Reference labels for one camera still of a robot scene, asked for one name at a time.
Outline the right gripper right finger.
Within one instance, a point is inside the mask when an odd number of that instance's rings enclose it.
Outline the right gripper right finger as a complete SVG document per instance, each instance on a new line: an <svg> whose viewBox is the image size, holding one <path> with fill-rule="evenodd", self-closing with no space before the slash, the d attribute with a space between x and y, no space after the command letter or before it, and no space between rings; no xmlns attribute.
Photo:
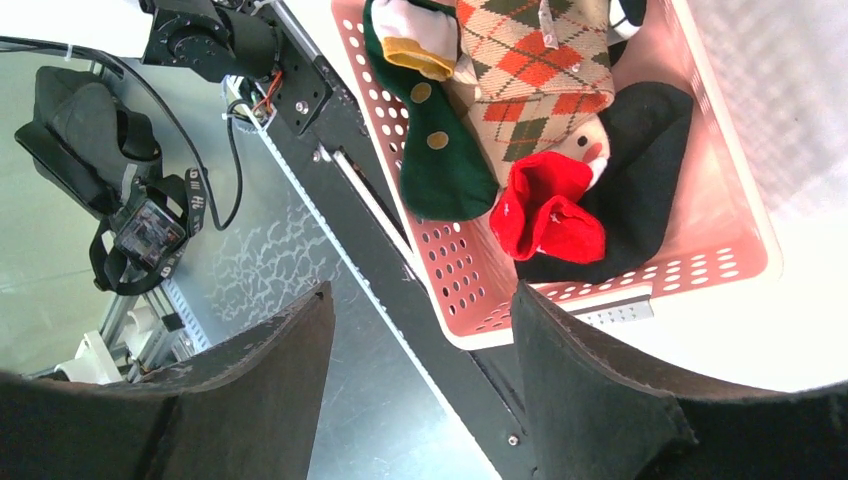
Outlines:
<svg viewBox="0 0 848 480"><path fill-rule="evenodd" d="M512 330L543 479L843 479L847 387L777 392L651 356L520 283Z"/></svg>

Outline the dark green sock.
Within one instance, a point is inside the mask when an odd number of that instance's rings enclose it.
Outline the dark green sock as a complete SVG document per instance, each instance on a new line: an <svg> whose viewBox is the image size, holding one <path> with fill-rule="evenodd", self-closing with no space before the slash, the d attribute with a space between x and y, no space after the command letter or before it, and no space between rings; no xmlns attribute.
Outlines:
<svg viewBox="0 0 848 480"><path fill-rule="evenodd" d="M404 206L426 220L483 215L499 185L441 84L458 58L454 15L425 1L368 1L363 25L377 81L408 113L398 182Z"/></svg>

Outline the red christmas sock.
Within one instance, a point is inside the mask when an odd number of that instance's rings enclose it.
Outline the red christmas sock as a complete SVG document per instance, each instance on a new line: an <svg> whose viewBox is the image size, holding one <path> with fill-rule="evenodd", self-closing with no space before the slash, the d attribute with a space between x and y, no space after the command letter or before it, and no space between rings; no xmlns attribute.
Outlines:
<svg viewBox="0 0 848 480"><path fill-rule="evenodd" d="M602 259L605 229L580 201L600 179L609 157L606 132L584 130L515 162L489 217L502 251L516 261L537 254L577 264Z"/></svg>

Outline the black vr headset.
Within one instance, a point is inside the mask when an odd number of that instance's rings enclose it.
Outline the black vr headset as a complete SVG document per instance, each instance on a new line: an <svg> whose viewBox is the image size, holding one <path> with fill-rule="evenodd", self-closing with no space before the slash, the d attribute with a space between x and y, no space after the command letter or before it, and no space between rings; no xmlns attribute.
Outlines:
<svg viewBox="0 0 848 480"><path fill-rule="evenodd" d="M165 175L150 119L98 76L43 66L32 121L14 134L36 171L98 222L89 246L94 284L122 296L169 278L204 225L201 173Z"/></svg>

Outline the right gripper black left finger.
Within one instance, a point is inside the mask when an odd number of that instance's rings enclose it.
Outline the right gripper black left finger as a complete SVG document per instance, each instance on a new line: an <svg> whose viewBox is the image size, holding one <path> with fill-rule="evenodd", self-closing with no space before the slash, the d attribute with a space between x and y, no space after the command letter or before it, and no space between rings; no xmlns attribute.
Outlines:
<svg viewBox="0 0 848 480"><path fill-rule="evenodd" d="M304 479L334 338L332 287L137 383L1 377L5 479Z"/></svg>

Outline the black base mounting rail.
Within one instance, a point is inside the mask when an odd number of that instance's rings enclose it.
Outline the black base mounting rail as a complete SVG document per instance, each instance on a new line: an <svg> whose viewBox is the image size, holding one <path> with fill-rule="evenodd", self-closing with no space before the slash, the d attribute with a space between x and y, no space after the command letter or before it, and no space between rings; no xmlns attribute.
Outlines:
<svg viewBox="0 0 848 480"><path fill-rule="evenodd" d="M292 180L372 294L378 311L446 412L502 479L538 477L523 424L521 375L511 346L463 350L442 332L424 271L404 232L382 166L382 139L357 87L316 44L336 37L326 1L274 1L265 14L286 35L285 86L269 130Z"/></svg>

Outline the pink plastic basket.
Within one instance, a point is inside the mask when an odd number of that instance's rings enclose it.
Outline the pink plastic basket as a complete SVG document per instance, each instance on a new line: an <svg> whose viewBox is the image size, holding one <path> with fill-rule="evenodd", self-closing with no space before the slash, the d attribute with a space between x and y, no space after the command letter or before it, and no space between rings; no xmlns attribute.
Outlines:
<svg viewBox="0 0 848 480"><path fill-rule="evenodd" d="M489 228L507 182L500 185L487 163L499 189L492 207L472 220L426 220L406 209L398 182L408 113L373 73L363 25L366 2L336 1L332 12L363 95L366 122L382 139L382 166L441 330L463 350L510 344L511 299L525 280L517 276L518 261L502 251ZM441 82L457 114L451 86L465 79L470 64L461 51L457 6L425 2L447 8L457 22L458 58L452 75ZM738 299L777 276L780 252L687 3L649 2L641 29L610 66L615 97L629 85L652 81L675 86L694 100L663 243L644 265L602 283L525 282L593 325L715 313L723 298Z"/></svg>

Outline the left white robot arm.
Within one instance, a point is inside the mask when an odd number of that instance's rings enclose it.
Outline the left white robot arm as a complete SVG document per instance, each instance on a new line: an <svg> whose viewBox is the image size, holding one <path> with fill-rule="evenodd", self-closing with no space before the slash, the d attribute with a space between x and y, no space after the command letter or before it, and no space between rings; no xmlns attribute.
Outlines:
<svg viewBox="0 0 848 480"><path fill-rule="evenodd" d="M280 29L246 1L4 1L5 42L72 46L218 82L265 79L280 63Z"/></svg>

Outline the black white striped sock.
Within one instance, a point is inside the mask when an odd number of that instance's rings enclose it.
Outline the black white striped sock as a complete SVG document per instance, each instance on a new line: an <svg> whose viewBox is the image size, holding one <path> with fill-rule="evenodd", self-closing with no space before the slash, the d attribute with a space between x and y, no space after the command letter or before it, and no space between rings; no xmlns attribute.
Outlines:
<svg viewBox="0 0 848 480"><path fill-rule="evenodd" d="M609 27L622 39L634 36L643 25L646 0L610 0Z"/></svg>

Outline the brown argyle sock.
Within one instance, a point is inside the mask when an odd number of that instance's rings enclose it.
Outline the brown argyle sock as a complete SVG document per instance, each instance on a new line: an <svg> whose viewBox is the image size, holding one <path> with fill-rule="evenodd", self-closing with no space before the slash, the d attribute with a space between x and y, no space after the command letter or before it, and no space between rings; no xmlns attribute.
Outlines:
<svg viewBox="0 0 848 480"><path fill-rule="evenodd" d="M469 66L457 114L500 185L512 164L557 149L615 97L606 1L460 1Z"/></svg>

